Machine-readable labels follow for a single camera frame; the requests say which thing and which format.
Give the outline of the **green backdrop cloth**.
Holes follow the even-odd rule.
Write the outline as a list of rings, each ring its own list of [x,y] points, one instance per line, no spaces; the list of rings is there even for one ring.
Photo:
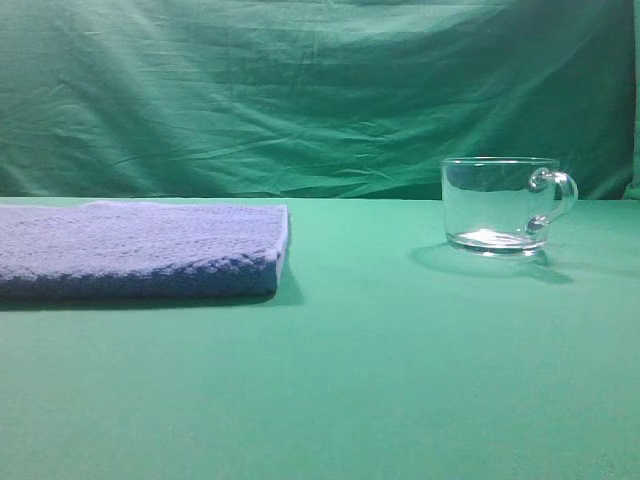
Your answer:
[[[635,1],[5,1],[5,196],[435,199],[441,160],[639,192]]]

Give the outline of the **transparent glass cup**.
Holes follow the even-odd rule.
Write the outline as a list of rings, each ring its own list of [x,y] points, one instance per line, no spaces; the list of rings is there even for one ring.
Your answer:
[[[578,200],[575,180],[554,159],[462,157],[441,162],[444,228],[455,248],[530,256]]]

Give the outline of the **folded blue towel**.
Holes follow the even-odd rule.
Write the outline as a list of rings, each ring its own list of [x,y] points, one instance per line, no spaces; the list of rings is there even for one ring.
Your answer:
[[[288,241],[284,205],[5,205],[1,297],[269,295],[278,288]]]

